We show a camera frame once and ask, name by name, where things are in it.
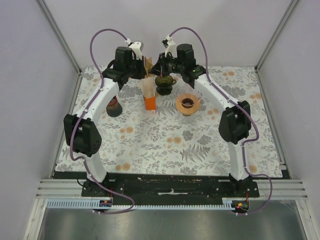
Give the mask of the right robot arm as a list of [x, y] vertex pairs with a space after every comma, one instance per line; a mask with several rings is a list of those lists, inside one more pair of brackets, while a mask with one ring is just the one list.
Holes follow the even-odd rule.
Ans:
[[218, 132], [227, 142], [230, 155], [229, 191], [235, 197], [242, 196], [251, 182], [245, 170], [242, 144], [249, 136], [252, 127], [249, 116], [250, 105], [247, 101], [238, 101], [220, 87], [207, 69], [196, 63], [191, 44], [169, 45], [159, 54], [151, 74], [166, 77], [169, 74], [181, 75], [183, 81], [192, 89], [209, 99], [221, 112]]

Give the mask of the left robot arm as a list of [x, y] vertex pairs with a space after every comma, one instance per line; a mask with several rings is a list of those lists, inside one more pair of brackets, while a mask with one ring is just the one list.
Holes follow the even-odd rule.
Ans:
[[104, 71], [100, 71], [100, 84], [84, 106], [75, 114], [63, 119], [66, 143], [73, 161], [82, 161], [87, 178], [94, 182], [93, 191], [103, 197], [110, 192], [110, 184], [99, 149], [102, 137], [97, 125], [107, 105], [120, 92], [130, 78], [142, 79], [146, 75], [142, 55], [143, 43], [135, 41], [119, 46], [115, 57]]

